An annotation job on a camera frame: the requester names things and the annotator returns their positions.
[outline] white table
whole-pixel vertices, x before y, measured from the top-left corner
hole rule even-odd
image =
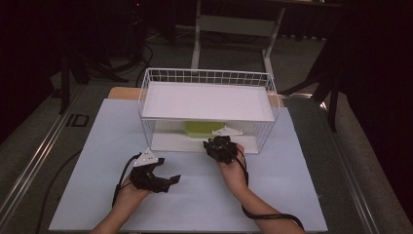
[[[57,207],[50,230],[89,231],[110,211],[115,185],[132,155],[146,149],[136,100],[106,99]],[[128,232],[257,232],[205,153],[158,152],[160,177],[182,175],[169,193],[151,194],[122,227]],[[249,187],[308,232],[326,231],[297,135],[286,108],[259,155],[245,155]]]

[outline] white plastic part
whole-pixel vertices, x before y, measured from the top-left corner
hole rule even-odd
[[[149,164],[155,164],[158,163],[158,158],[155,156],[155,154],[152,153],[152,151],[147,148],[140,156],[139,158],[134,161],[133,166],[134,167],[141,167]]]
[[[224,136],[239,136],[239,135],[243,134],[243,131],[231,129],[231,128],[228,128],[227,126],[225,126],[224,128],[219,129],[217,131],[212,131],[212,134],[215,135],[215,136],[221,136],[221,137],[224,137]]]

